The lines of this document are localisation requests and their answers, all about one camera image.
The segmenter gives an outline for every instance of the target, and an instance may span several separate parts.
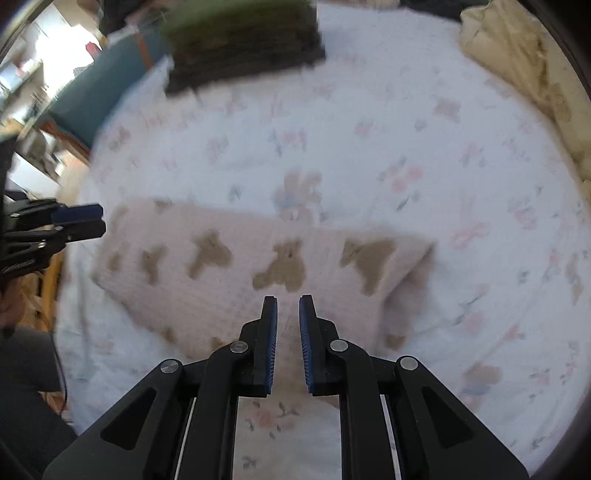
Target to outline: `person's leg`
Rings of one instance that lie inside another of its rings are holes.
[[[0,343],[0,436],[36,476],[75,439],[39,391],[60,391],[50,334],[17,327]]]

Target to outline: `blue rubber grip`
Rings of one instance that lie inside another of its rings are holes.
[[[103,218],[103,207],[98,203],[78,207],[61,207],[51,214],[53,225],[92,222]]]

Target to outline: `yellow cloth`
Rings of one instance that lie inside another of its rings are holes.
[[[591,200],[591,101],[561,48],[517,0],[462,12],[460,46],[556,122]]]

